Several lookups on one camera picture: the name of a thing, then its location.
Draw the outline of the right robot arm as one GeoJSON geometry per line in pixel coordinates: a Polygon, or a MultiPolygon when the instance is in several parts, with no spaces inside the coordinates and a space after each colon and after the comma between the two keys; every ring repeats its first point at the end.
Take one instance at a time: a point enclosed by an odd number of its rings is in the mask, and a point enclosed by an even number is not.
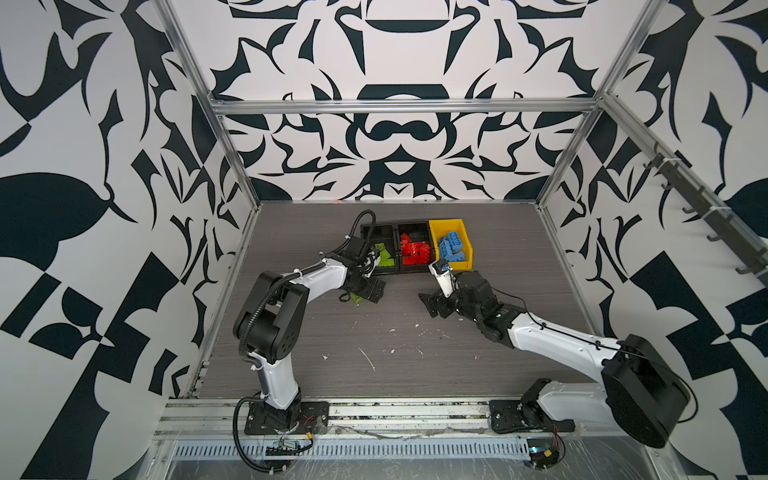
{"type": "Polygon", "coordinates": [[[690,385],[641,336],[620,340],[558,325],[533,314],[518,296],[500,301],[500,290],[479,272],[454,272],[443,260],[429,271],[439,288],[419,298],[431,317],[465,317],[494,343],[546,357],[587,377],[580,384],[538,380],[520,401],[528,429],[537,419],[603,423],[661,448],[677,425],[692,420],[686,408],[700,405],[690,385]]]}

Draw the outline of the right circuit board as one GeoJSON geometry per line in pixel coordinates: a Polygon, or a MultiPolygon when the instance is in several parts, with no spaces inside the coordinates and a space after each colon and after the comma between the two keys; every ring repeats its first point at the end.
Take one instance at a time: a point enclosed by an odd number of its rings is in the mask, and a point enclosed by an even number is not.
{"type": "Polygon", "coordinates": [[[525,464],[534,470],[548,470],[563,459],[561,450],[547,442],[529,443],[528,455],[525,464]]]}

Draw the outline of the left black bin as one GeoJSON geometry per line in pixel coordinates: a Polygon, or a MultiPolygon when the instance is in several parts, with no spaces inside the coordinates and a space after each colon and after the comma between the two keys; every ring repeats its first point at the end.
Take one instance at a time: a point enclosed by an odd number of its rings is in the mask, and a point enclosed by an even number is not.
{"type": "Polygon", "coordinates": [[[376,244],[376,243],[383,243],[386,245],[386,248],[391,253],[392,257],[395,260],[395,267],[392,268],[381,268],[377,266],[374,269],[375,275],[394,275],[398,274],[400,271],[400,260],[399,260],[399,252],[398,247],[396,245],[396,231],[395,227],[392,224],[377,224],[375,226],[371,226],[370,224],[362,225],[360,227],[360,233],[361,237],[365,239],[368,236],[368,232],[371,231],[371,239],[370,243],[376,244]]]}

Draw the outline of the middle black bin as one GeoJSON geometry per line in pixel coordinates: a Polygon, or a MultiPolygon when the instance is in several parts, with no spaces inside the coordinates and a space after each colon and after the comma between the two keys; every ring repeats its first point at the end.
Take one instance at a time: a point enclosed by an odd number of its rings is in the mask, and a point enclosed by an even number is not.
{"type": "Polygon", "coordinates": [[[405,223],[399,223],[397,225],[398,229],[398,239],[399,239],[399,258],[400,258],[400,272],[402,274],[413,274],[413,273],[427,273],[428,272],[428,265],[431,264],[436,259],[435,254],[435,247],[433,244],[431,232],[429,229],[429,224],[427,222],[405,222],[405,223]],[[432,260],[428,265],[414,265],[414,266],[405,266],[402,264],[402,252],[401,252],[401,234],[408,234],[411,236],[414,240],[419,241],[428,241],[430,246],[432,247],[432,260]]]}

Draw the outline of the wall hook rail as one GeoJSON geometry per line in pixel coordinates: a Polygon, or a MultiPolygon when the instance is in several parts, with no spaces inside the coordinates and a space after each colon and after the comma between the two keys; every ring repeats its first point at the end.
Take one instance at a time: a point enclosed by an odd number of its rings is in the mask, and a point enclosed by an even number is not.
{"type": "Polygon", "coordinates": [[[666,155],[659,143],[653,152],[653,159],[644,168],[656,169],[666,180],[663,189],[676,191],[687,203],[683,212],[708,225],[710,242],[723,242],[742,262],[735,268],[739,275],[752,275],[767,287],[767,244],[681,159],[666,155]]]}

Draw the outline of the yellow bin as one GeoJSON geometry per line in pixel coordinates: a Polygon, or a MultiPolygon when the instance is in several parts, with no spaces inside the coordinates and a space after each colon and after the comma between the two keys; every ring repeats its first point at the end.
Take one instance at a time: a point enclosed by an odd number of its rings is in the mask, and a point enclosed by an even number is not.
{"type": "Polygon", "coordinates": [[[449,262],[455,271],[469,271],[473,267],[474,249],[469,239],[468,231],[462,219],[437,219],[428,222],[433,244],[435,247],[436,260],[441,259],[438,253],[438,240],[450,231],[456,231],[463,242],[463,251],[466,254],[464,262],[449,262]]]}

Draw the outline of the circuit board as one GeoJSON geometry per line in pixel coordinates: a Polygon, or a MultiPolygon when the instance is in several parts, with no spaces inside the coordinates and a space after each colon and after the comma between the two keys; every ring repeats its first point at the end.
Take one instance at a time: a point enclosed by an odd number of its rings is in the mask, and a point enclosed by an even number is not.
{"type": "Polygon", "coordinates": [[[547,442],[529,443],[528,455],[525,464],[534,470],[548,470],[563,459],[561,450],[547,442]]]}
{"type": "Polygon", "coordinates": [[[304,444],[298,440],[278,440],[275,445],[265,448],[264,455],[266,457],[277,456],[298,456],[304,452],[311,450],[314,446],[314,439],[309,436],[304,444]]]}

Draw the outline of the blue lego brick front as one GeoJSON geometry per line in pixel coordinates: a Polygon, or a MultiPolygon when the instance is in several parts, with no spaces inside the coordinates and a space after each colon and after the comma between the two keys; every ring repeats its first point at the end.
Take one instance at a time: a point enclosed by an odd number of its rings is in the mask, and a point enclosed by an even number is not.
{"type": "Polygon", "coordinates": [[[463,242],[456,231],[450,231],[440,237],[437,246],[440,258],[447,262],[464,262],[466,260],[463,242]]]}

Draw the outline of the red lego arch piece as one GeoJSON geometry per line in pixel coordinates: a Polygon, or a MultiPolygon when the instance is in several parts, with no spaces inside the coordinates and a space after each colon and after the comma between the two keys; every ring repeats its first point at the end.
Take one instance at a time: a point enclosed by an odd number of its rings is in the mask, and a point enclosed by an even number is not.
{"type": "Polygon", "coordinates": [[[432,247],[428,241],[414,240],[401,234],[402,264],[405,266],[428,265],[432,260],[432,247]]]}

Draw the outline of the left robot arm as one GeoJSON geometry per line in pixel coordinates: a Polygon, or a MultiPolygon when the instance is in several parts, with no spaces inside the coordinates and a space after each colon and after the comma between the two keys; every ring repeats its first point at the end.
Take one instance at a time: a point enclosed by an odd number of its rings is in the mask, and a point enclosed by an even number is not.
{"type": "Polygon", "coordinates": [[[385,282],[374,277],[380,261],[380,250],[371,241],[349,236],[341,247],[322,254],[310,266],[258,276],[233,335],[238,356],[258,373],[260,399],[269,410],[286,414],[300,402],[291,352],[308,304],[335,290],[378,302],[385,289],[385,282]]]}

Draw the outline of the black bin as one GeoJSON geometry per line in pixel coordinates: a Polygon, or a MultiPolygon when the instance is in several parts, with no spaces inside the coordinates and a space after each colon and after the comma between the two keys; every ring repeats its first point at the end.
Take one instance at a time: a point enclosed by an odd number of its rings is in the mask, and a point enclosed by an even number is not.
{"type": "Polygon", "coordinates": [[[400,272],[402,274],[413,274],[413,273],[427,273],[428,272],[428,265],[431,264],[436,259],[435,254],[435,247],[433,244],[431,232],[429,229],[429,224],[427,222],[405,222],[405,223],[399,223],[397,225],[398,229],[398,239],[399,239],[399,258],[400,258],[400,272]],[[432,247],[432,260],[428,265],[414,265],[414,266],[405,266],[402,264],[402,252],[401,252],[401,234],[408,234],[411,236],[414,240],[419,241],[428,241],[430,246],[432,247]]]}
{"type": "Polygon", "coordinates": [[[377,224],[375,226],[371,226],[370,224],[362,225],[360,227],[360,233],[361,237],[365,239],[368,236],[368,232],[371,231],[371,239],[370,243],[376,244],[376,243],[383,243],[386,245],[386,248],[391,253],[392,257],[395,260],[395,267],[392,268],[381,268],[377,266],[374,269],[375,275],[394,275],[398,274],[400,271],[400,260],[399,260],[399,252],[398,247],[396,245],[396,231],[395,227],[392,224],[377,224]]]}

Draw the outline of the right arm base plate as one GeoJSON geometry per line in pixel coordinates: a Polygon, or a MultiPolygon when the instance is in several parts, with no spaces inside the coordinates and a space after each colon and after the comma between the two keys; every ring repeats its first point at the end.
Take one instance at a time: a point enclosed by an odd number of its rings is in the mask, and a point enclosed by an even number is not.
{"type": "Polygon", "coordinates": [[[553,420],[535,401],[491,400],[488,406],[490,427],[497,434],[572,433],[576,430],[573,420],[553,420]]]}

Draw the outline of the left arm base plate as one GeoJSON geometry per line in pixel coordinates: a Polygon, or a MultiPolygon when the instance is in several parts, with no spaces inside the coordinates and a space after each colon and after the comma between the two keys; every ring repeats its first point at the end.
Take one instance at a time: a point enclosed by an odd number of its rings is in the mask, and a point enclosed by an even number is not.
{"type": "Polygon", "coordinates": [[[324,401],[296,400],[286,410],[268,405],[264,400],[249,404],[244,433],[250,436],[325,433],[330,404],[324,401]]]}

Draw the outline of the left circuit board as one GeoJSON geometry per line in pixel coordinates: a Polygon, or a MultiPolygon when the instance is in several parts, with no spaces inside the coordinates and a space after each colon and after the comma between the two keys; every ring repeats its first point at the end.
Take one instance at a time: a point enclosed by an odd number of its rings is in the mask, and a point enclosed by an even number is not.
{"type": "Polygon", "coordinates": [[[264,455],[266,457],[277,456],[298,456],[304,452],[311,450],[314,446],[314,439],[309,436],[304,444],[298,440],[278,440],[275,445],[265,448],[264,455]]]}

